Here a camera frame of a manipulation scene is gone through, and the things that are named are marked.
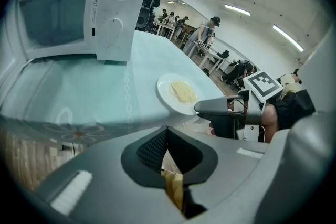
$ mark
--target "fluorescent light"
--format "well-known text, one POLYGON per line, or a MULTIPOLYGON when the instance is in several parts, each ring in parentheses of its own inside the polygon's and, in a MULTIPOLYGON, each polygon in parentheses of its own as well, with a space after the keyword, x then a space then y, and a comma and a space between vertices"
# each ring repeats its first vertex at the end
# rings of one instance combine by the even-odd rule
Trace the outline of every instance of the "fluorescent light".
POLYGON ((292 39, 290 36, 288 36, 284 31, 282 31, 279 27, 277 27, 276 25, 273 25, 273 29, 275 29, 276 31, 278 31, 285 38, 287 38, 290 42, 292 42, 293 45, 295 47, 297 47, 299 51, 303 51, 303 48, 294 39, 292 39))
POLYGON ((229 5, 224 5, 226 8, 229 8, 229 9, 233 9, 237 12, 241 12, 241 13, 244 13, 248 16, 251 16, 251 13, 250 12, 247 12, 246 10, 243 10, 243 9, 240 9, 240 8, 236 8, 236 7, 232 7, 232 6, 229 6, 229 5))

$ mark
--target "cap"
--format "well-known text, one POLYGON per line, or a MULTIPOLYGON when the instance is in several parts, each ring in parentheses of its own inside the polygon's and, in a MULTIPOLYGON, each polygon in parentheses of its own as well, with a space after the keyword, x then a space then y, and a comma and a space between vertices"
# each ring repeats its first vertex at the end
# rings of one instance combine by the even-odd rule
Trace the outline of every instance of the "cap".
POLYGON ((220 18, 215 16, 213 18, 210 19, 211 21, 213 21, 215 23, 215 26, 219 26, 219 23, 221 22, 220 21, 220 18))

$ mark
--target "noodles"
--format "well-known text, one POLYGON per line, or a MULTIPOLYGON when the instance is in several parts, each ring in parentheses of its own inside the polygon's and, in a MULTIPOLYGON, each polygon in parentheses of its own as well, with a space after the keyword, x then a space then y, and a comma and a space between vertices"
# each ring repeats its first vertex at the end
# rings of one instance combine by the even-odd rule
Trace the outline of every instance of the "noodles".
POLYGON ((173 90, 172 94, 177 97, 181 103, 194 103, 197 99, 192 88, 184 81, 175 81, 170 84, 173 90))

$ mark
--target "white plate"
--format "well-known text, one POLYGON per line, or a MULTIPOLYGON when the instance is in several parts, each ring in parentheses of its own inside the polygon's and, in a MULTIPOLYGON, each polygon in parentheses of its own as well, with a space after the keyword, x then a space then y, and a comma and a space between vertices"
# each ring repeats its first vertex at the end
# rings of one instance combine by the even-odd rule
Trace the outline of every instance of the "white plate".
POLYGON ((196 115, 196 111, 194 109, 195 104, 198 101, 203 100, 201 90, 192 81, 190 81, 186 77, 177 74, 168 73, 163 75, 158 80, 157 88, 157 90, 159 91, 159 95, 161 96, 163 101, 173 110, 180 112, 181 114, 196 115), (190 85, 196 95, 196 101, 194 103, 181 103, 176 96, 171 94, 170 84, 175 81, 184 81, 185 83, 190 85))

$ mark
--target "white table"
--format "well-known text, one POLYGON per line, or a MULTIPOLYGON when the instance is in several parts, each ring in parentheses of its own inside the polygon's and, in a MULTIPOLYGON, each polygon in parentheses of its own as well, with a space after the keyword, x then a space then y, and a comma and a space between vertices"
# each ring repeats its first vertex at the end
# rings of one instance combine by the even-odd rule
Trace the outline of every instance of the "white table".
POLYGON ((172 36, 173 36, 174 30, 175 30, 175 28, 174 28, 174 27, 170 27, 170 26, 168 26, 168 25, 161 24, 161 23, 159 23, 159 22, 158 22, 158 21, 156 21, 156 20, 153 22, 153 24, 155 24, 155 25, 158 25, 158 26, 159 26, 159 28, 158 28, 158 31, 157 31, 157 33, 156 33, 157 35, 159 35, 161 27, 168 28, 169 30, 172 30, 172 32, 171 32, 171 34, 170 34, 170 37, 169 37, 169 40, 171 40, 171 39, 172 39, 172 36))
POLYGON ((194 41, 194 44, 195 44, 195 45, 193 46, 193 48, 191 49, 191 51, 190 51, 190 53, 189 53, 189 55, 188 55, 189 58, 192 58, 192 56, 194 55, 194 52, 196 51, 196 48, 201 49, 201 50, 204 51, 204 53, 205 53, 205 56, 203 57, 202 62, 198 65, 199 68, 202 68, 202 66, 205 64, 206 60, 209 59, 210 56, 212 56, 212 57, 214 57, 214 58, 216 58, 216 59, 219 60, 219 61, 217 61, 217 62, 214 64, 214 66, 212 67, 212 69, 210 69, 209 74, 211 74, 211 73, 215 70, 215 68, 217 67, 217 65, 219 64, 219 62, 220 62, 221 60, 223 60, 223 58, 220 57, 220 56, 218 56, 218 55, 217 55, 216 53, 214 53, 211 49, 208 49, 208 48, 206 48, 205 46, 200 46, 200 45, 199 45, 197 42, 195 42, 195 41, 194 41))
POLYGON ((135 31, 128 62, 97 61, 95 55, 32 61, 0 107, 0 125, 25 139, 88 145, 176 126, 195 116, 182 115, 163 102, 156 84, 166 73, 192 80, 205 100, 223 97, 168 39, 135 31))
POLYGON ((223 71, 229 66, 229 64, 231 64, 231 62, 229 61, 229 60, 227 60, 227 59, 224 59, 221 63, 220 63, 220 65, 218 65, 218 67, 217 67, 217 69, 216 70, 218 70, 219 68, 221 68, 221 67, 223 67, 223 71))
POLYGON ((182 41, 181 41, 181 44, 183 43, 184 38, 185 38, 187 35, 188 35, 188 33, 184 33, 183 38, 182 38, 182 41))

